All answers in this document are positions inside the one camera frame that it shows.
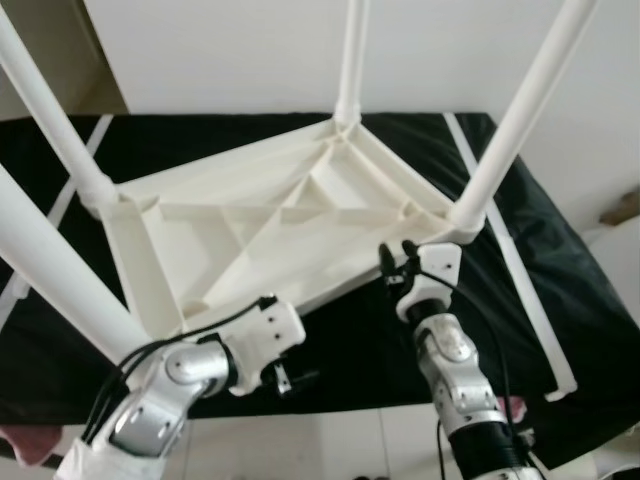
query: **white wall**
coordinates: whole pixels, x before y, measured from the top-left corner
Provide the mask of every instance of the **white wall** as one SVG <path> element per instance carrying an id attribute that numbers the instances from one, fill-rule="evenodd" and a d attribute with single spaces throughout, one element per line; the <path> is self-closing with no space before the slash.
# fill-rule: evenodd
<path id="1" fill-rule="evenodd" d="M 344 0 L 85 3 L 132 113 L 332 109 Z M 560 5 L 376 0 L 365 109 L 500 118 Z M 523 150 L 577 227 L 638 180 L 638 2 L 605 0 L 596 15 Z"/>
<path id="2" fill-rule="evenodd" d="M 67 109 L 76 106 L 104 68 L 79 15 L 78 0 L 1 3 L 58 101 Z M 1 67 L 0 120 L 28 115 Z"/>

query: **white plastic frame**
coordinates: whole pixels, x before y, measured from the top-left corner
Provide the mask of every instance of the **white plastic frame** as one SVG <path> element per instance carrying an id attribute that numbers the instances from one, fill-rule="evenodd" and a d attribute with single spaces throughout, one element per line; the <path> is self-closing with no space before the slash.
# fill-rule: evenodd
<path id="1" fill-rule="evenodd" d="M 488 203 L 553 91 L 598 2 L 565 0 L 462 197 L 454 205 L 442 203 L 446 211 L 436 212 L 442 229 L 432 241 L 470 242 L 480 231 Z M 348 135 L 349 131 L 365 136 L 368 133 L 360 125 L 359 91 L 369 3 L 370 0 L 349 1 L 339 101 L 335 121 L 328 126 L 335 128 L 338 136 Z M 104 212 L 119 208 L 116 189 L 87 153 L 1 6 L 0 64 L 77 183 L 85 205 Z M 377 152 L 393 155 L 378 143 Z M 440 197 L 436 192 L 432 198 Z M 136 203 L 135 208 L 143 203 Z M 131 318 L 4 169 L 0 169 L 0 256 L 113 362 L 148 342 L 149 336 L 139 322 Z"/>

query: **black cloth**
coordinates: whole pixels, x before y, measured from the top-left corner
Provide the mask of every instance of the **black cloth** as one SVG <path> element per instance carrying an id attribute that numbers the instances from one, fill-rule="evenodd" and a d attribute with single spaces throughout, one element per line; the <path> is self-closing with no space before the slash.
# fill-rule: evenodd
<path id="1" fill-rule="evenodd" d="M 322 114 L 116 117 L 96 159 L 115 182 L 132 180 L 327 118 Z M 476 156 L 494 131 L 481 114 L 458 119 Z M 84 138 L 95 118 L 76 118 Z M 456 199 L 468 174 L 441 115 L 375 114 L 363 121 L 442 192 Z M 66 175 L 31 121 L 0 124 L 1 160 L 45 211 Z M 565 463 L 640 420 L 640 330 L 606 277 L 524 164 L 517 160 L 496 195 L 579 390 L 549 404 L 555 381 L 487 226 L 464 247 L 461 284 L 492 306 L 489 321 L 506 351 L 512 394 L 526 397 L 536 452 L 549 467 Z M 72 201 L 60 232 L 123 301 L 98 222 Z M 0 267 L 0 285 L 10 269 Z M 452 312 L 480 351 L 481 367 L 500 393 L 489 333 L 476 311 L 454 295 Z M 291 375 L 313 381 L 282 400 L 273 388 L 198 402 L 193 418 L 312 413 L 430 401 L 410 339 L 380 281 L 371 282 L 303 319 L 307 340 L 289 352 Z M 0 424 L 83 423 L 108 361 L 41 297 L 18 303 L 0 335 Z"/>

